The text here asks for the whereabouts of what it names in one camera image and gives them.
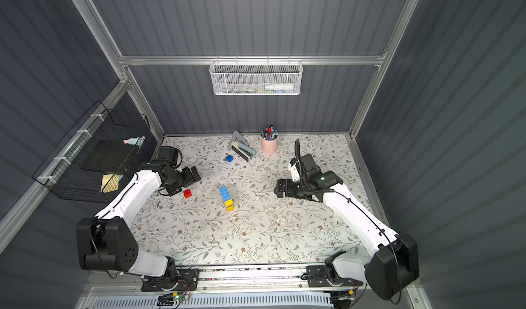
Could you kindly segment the light blue lego brick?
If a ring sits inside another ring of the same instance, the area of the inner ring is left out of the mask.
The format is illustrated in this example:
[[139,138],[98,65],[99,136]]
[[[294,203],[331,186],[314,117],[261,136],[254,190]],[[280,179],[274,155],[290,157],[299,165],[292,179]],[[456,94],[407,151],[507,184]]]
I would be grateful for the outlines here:
[[220,187],[219,192],[224,202],[228,202],[229,200],[231,200],[231,195],[226,186]]

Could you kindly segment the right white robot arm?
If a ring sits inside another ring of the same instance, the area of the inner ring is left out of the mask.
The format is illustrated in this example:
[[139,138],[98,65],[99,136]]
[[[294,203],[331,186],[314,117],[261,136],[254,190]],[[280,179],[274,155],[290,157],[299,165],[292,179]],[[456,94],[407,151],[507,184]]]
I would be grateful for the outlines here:
[[382,223],[352,195],[337,174],[322,171],[312,155],[302,155],[298,140],[295,141],[294,153],[288,166],[291,177],[277,181],[276,196],[326,205],[358,236],[368,254],[359,258],[348,251],[337,251],[325,259],[320,272],[309,266],[304,279],[331,286],[365,282],[383,300],[400,295],[420,276],[415,239]]

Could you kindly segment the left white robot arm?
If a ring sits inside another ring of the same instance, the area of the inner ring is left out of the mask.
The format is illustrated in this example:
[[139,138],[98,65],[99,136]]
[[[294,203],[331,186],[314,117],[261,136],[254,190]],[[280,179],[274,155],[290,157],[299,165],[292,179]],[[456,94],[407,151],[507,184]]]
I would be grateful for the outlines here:
[[134,173],[127,186],[93,218],[84,218],[76,226],[79,266],[86,271],[129,273],[144,277],[179,276],[174,259],[143,250],[130,229],[136,215],[156,191],[168,196],[200,182],[195,166],[180,167],[182,152],[162,146],[158,156]]

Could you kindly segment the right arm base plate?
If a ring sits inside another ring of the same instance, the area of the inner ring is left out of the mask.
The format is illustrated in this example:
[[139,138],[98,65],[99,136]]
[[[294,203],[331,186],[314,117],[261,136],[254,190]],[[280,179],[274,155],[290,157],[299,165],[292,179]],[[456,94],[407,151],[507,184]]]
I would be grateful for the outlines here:
[[346,287],[355,289],[364,285],[359,280],[338,277],[335,273],[328,272],[324,265],[307,266],[305,273],[301,275],[301,279],[307,281],[310,288]]

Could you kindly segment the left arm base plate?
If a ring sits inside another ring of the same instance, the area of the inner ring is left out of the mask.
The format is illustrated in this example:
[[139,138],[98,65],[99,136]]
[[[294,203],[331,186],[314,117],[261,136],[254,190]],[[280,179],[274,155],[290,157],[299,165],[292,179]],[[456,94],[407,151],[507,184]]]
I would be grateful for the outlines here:
[[178,274],[171,277],[147,276],[142,279],[141,291],[146,293],[195,291],[200,272],[197,268],[191,268],[179,269]]

